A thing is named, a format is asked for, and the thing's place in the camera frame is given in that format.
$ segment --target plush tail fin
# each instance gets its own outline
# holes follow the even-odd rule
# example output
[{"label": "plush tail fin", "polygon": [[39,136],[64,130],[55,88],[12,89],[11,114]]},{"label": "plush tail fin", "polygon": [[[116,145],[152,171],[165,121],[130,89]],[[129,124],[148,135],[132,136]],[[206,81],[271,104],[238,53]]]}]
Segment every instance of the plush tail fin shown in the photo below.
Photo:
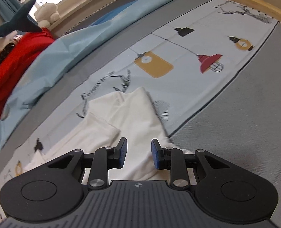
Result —
[{"label": "plush tail fin", "polygon": [[35,4],[36,0],[30,0],[23,4],[22,7],[10,20],[10,24],[13,30],[22,32],[41,32],[42,29],[28,18],[29,11]]}]

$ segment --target red lamp print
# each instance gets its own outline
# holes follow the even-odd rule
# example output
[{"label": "red lamp print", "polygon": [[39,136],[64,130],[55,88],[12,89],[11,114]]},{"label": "red lamp print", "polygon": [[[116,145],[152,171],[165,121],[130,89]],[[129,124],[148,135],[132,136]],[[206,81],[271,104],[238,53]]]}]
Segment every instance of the red lamp print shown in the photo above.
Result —
[{"label": "red lamp print", "polygon": [[200,70],[202,74],[206,72],[208,69],[214,72],[221,72],[224,68],[224,65],[219,63],[218,60],[222,57],[221,54],[215,55],[197,55],[199,57],[199,61],[201,63]]}]

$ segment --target black border line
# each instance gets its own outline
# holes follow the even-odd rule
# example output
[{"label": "black border line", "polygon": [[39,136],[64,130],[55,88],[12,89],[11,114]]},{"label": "black border line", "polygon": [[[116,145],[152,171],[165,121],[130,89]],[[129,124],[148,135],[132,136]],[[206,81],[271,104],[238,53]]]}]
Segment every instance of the black border line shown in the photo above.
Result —
[{"label": "black border line", "polygon": [[277,22],[277,24],[274,26],[274,28],[272,29],[272,31],[269,33],[269,35],[267,36],[267,38],[264,40],[264,42],[260,45],[260,47],[258,48],[257,52],[239,69],[239,71],[237,71],[237,73],[234,75],[234,77],[228,81],[226,83],[226,85],[224,87],[222,87],[222,89],[216,94],[214,95],[205,105],[203,105],[198,111],[196,111],[194,114],[192,114],[189,118],[187,118],[178,128],[176,128],[170,135],[168,135],[168,138],[171,138],[172,136],[174,136],[185,124],[187,124],[187,122],[189,122],[193,117],[195,117],[198,113],[200,113],[204,108],[206,108],[213,100],[215,100],[220,94],[221,92],[229,86],[229,84],[232,83],[232,81],[234,81],[234,79],[238,76],[238,74],[250,63],[250,61],[257,55],[257,53],[259,52],[259,50],[265,45],[265,42],[270,38],[271,34],[274,32],[275,28],[278,26],[279,21]]}]

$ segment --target shark plush toy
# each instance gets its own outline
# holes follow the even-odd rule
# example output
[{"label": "shark plush toy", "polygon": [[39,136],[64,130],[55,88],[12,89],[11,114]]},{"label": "shark plush toy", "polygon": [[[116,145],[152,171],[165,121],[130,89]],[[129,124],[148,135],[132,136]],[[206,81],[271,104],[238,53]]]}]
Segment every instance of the shark plush toy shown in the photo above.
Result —
[{"label": "shark plush toy", "polygon": [[12,31],[41,32],[42,29],[28,18],[29,11],[36,0],[30,0],[23,4],[13,18],[0,26],[0,37],[5,37]]}]

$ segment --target crosshair symbol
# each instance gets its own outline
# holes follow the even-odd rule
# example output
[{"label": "crosshair symbol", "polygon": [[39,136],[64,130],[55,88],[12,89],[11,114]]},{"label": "crosshair symbol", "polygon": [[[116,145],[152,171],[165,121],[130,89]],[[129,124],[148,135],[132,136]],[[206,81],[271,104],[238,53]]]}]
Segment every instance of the crosshair symbol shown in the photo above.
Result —
[{"label": "crosshair symbol", "polygon": [[133,185],[133,186],[135,186],[135,187],[137,187],[137,188],[141,188],[141,187],[143,187],[144,185],[141,184],[141,183],[137,183],[137,184],[135,184],[135,185]]}]

